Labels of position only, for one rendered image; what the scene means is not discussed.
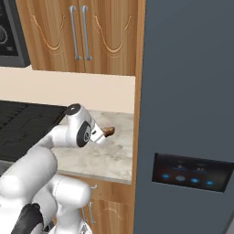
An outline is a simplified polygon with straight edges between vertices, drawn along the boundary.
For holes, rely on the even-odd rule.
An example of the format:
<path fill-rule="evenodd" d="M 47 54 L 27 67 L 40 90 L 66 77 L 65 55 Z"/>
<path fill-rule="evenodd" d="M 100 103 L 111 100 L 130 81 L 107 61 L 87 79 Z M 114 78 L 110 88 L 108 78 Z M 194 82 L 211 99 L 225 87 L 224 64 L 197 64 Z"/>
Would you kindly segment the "black microwave oven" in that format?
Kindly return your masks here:
<path fill-rule="evenodd" d="M 0 0 L 0 67 L 30 65 L 16 0 Z"/>

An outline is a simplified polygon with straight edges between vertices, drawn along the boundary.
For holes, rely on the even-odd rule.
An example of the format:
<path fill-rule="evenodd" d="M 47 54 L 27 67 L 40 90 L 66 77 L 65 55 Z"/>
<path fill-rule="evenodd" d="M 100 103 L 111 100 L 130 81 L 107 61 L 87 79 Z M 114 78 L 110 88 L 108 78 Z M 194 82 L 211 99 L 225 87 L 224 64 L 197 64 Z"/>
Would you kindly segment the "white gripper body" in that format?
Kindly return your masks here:
<path fill-rule="evenodd" d="M 91 133 L 90 139 L 95 144 L 104 144 L 104 142 L 106 141 L 106 137 L 105 137 L 104 132 L 102 130 L 94 130 Z"/>

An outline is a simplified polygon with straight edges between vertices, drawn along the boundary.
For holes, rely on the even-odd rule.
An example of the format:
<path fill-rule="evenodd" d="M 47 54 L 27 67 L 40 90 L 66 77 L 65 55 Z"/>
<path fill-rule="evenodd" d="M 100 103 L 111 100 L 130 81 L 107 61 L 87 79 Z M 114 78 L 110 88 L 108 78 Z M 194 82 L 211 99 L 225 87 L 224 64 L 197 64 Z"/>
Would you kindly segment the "brown potato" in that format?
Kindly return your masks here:
<path fill-rule="evenodd" d="M 115 132 L 115 128 L 113 126 L 111 127 L 105 127 L 102 129 L 103 133 L 104 133 L 104 136 L 105 137 L 108 137 L 108 136 L 111 136 L 114 134 Z"/>

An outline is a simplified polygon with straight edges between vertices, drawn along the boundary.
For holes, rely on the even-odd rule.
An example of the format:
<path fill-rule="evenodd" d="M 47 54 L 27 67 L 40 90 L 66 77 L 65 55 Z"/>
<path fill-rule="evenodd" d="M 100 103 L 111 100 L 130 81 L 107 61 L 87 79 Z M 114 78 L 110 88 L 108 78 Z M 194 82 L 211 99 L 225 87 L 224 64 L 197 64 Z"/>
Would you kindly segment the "wooden drawer front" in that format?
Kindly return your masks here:
<path fill-rule="evenodd" d="M 79 175 L 75 175 L 74 178 L 82 180 L 88 183 L 90 186 L 98 185 L 98 188 L 92 189 L 91 192 L 91 197 L 94 199 L 123 203 L 127 205 L 132 203 L 131 185 Z"/>

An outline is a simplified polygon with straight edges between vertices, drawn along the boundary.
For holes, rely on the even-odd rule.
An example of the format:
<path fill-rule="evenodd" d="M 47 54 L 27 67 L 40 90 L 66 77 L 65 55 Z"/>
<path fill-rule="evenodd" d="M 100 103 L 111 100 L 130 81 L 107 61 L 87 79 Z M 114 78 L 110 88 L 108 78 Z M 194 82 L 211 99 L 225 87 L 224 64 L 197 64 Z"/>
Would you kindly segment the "wooden side panel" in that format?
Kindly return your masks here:
<path fill-rule="evenodd" d="M 137 157 L 139 143 L 139 120 L 141 111 L 141 88 L 143 76 L 143 55 L 144 55 L 144 22 L 145 22 L 146 0 L 138 0 L 137 17 L 137 39 L 136 39 L 136 63 L 135 63 L 135 96 L 134 96 L 134 117 L 133 117 L 133 165 L 131 184 L 131 217 L 129 219 L 129 234 L 133 234 L 134 211 L 135 211 L 135 189 L 137 177 Z"/>

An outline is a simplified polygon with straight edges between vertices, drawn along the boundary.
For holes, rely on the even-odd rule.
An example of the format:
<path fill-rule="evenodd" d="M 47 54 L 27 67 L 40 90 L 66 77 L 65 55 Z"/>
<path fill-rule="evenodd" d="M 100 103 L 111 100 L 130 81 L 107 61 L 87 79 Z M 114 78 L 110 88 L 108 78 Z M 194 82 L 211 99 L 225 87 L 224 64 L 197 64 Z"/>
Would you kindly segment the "black hob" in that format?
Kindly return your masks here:
<path fill-rule="evenodd" d="M 0 160 L 15 162 L 65 117 L 66 106 L 0 100 Z"/>

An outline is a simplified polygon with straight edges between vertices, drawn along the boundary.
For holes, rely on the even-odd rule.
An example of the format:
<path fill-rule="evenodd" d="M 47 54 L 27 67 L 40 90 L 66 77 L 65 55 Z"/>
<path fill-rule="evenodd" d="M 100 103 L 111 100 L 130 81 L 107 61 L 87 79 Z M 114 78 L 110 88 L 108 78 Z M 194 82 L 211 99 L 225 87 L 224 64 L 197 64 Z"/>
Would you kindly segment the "wooden base cupboard door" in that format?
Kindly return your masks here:
<path fill-rule="evenodd" d="M 133 234 L 132 203 L 130 205 L 92 198 L 95 224 L 93 234 Z"/>

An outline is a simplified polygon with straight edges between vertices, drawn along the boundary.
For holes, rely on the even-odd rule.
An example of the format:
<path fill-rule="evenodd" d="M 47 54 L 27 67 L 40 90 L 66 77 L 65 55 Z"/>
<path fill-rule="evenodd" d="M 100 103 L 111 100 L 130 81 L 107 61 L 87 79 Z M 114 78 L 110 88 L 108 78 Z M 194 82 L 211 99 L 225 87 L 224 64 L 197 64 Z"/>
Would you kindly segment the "dark grey fridge door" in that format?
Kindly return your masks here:
<path fill-rule="evenodd" d="M 234 0 L 146 0 L 133 234 L 234 234 Z"/>

